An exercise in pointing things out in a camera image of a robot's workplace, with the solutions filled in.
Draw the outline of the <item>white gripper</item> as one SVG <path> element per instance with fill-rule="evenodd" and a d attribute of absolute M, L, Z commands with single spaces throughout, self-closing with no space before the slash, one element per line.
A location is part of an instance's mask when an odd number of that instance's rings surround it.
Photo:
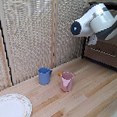
<path fill-rule="evenodd" d="M 97 37 L 95 35 L 91 35 L 88 40 L 88 45 L 96 45 Z"/>

